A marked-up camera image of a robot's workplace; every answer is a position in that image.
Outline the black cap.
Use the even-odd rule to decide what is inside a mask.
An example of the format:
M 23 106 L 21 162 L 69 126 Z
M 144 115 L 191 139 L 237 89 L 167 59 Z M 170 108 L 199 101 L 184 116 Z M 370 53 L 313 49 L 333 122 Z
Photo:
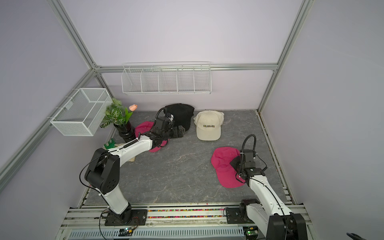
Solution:
M 174 116 L 175 125 L 184 127 L 188 131 L 191 127 L 191 119 L 194 116 L 195 108 L 187 104 L 172 104 L 165 106 L 170 114 Z

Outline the pink cap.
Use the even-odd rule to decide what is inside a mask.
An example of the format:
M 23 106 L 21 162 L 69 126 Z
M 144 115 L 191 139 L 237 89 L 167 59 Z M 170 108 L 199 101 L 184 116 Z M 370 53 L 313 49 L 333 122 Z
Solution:
M 217 178 L 225 188 L 238 188 L 243 186 L 236 170 L 231 166 L 231 161 L 240 156 L 240 151 L 231 147 L 221 147 L 214 150 L 211 157 Z
M 135 127 L 135 136 L 136 138 L 139 137 L 139 135 L 142 135 L 146 132 L 148 132 L 152 126 L 154 125 L 154 122 L 146 121 L 141 124 L 139 124 L 137 127 Z M 167 145 L 168 141 L 163 141 L 160 147 L 155 147 L 154 149 L 149 150 L 151 153 L 155 153 L 159 151 L 161 148 L 165 147 Z

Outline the cream cap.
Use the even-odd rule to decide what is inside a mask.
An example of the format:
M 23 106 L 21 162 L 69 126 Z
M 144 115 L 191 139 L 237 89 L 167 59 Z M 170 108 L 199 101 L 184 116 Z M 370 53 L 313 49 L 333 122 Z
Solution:
M 221 126 L 224 123 L 223 112 L 202 111 L 194 117 L 197 138 L 202 141 L 217 141 L 221 137 Z

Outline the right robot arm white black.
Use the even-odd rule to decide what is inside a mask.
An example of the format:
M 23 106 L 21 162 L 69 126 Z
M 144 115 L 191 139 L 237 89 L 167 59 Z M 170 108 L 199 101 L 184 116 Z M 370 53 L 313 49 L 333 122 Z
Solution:
M 248 135 L 243 141 L 240 156 L 231 161 L 235 180 L 247 184 L 257 196 L 256 200 L 243 203 L 243 215 L 256 224 L 266 240 L 307 240 L 304 217 L 293 213 L 279 198 L 266 177 L 267 168 L 256 167 L 256 143 L 257 137 Z

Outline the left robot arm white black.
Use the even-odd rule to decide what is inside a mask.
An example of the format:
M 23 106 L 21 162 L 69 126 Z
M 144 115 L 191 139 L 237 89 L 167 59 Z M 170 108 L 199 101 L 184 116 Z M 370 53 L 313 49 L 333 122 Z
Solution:
M 149 131 L 120 147 L 94 152 L 92 160 L 83 168 L 84 179 L 108 204 L 109 217 L 117 221 L 113 225 L 128 225 L 134 218 L 132 206 L 119 187 L 120 168 L 136 156 L 162 147 L 164 141 L 182 138 L 185 131 L 181 115 L 164 107 L 157 112 Z

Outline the pink tulip flower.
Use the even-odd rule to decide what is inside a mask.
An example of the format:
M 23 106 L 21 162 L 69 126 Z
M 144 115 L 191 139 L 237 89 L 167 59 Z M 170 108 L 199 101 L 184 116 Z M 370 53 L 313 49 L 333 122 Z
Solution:
M 138 108 L 137 105 L 131 105 L 131 106 L 129 106 L 129 110 L 130 110 L 131 112 L 134 112 L 137 108 Z

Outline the black plant pot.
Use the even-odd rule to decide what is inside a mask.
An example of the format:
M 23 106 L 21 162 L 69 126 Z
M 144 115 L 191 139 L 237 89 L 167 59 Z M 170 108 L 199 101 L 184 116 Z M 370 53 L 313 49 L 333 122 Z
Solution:
M 114 127 L 117 129 L 119 136 L 126 142 L 130 142 L 136 138 L 135 127 L 132 126 L 131 122 L 128 121 L 123 126 L 118 126 L 114 124 Z

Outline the green artificial plant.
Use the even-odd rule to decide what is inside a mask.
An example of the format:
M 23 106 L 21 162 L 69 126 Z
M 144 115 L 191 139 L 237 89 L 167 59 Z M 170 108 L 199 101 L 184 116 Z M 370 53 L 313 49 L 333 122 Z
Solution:
M 117 127 L 125 126 L 130 120 L 133 111 L 124 107 L 120 100 L 112 98 L 112 103 L 107 106 L 104 119 L 100 125 L 101 128 L 106 128 L 111 124 Z

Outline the green circuit board right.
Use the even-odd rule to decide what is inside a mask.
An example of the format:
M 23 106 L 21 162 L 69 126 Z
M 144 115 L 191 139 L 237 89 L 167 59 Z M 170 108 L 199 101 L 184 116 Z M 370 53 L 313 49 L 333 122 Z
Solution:
M 243 227 L 244 235 L 247 238 L 257 238 L 259 235 L 259 230 L 257 227 Z

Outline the green circuit board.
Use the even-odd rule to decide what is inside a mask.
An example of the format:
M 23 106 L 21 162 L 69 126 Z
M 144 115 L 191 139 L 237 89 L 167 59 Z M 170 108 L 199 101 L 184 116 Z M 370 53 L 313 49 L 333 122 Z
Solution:
M 133 231 L 134 231 L 133 229 L 128 229 L 128 228 L 120 229 L 119 237 L 130 237 L 132 236 Z
M 259 235 L 259 230 L 257 227 L 243 227 L 244 235 L 247 238 L 257 238 Z

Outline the small green toy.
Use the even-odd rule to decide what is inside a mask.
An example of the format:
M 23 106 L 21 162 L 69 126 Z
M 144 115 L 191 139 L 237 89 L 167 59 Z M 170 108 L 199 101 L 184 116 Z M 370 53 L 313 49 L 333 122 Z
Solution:
M 114 148 L 116 145 L 116 141 L 114 138 L 111 138 L 106 144 L 104 144 L 104 148 L 106 150 L 109 150 L 109 149 L 112 149 Z

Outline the green circuit board left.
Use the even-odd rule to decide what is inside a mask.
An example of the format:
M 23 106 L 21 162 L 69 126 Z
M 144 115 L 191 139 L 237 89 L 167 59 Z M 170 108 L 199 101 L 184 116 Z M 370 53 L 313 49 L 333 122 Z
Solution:
M 119 237 L 130 237 L 132 236 L 133 231 L 134 231 L 133 229 L 128 229 L 128 228 L 120 229 Z

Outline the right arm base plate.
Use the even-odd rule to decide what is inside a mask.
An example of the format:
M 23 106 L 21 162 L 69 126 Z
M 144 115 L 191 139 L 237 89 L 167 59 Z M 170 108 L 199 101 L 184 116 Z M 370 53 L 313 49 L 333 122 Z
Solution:
M 254 224 L 240 208 L 224 208 L 223 214 L 228 224 Z

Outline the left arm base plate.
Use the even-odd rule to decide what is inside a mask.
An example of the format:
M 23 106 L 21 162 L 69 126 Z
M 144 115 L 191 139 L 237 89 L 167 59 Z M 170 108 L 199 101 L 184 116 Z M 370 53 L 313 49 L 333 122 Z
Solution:
M 146 224 L 148 211 L 147 210 L 127 210 L 121 215 L 117 215 L 113 211 L 109 211 L 105 226 L 144 226 Z

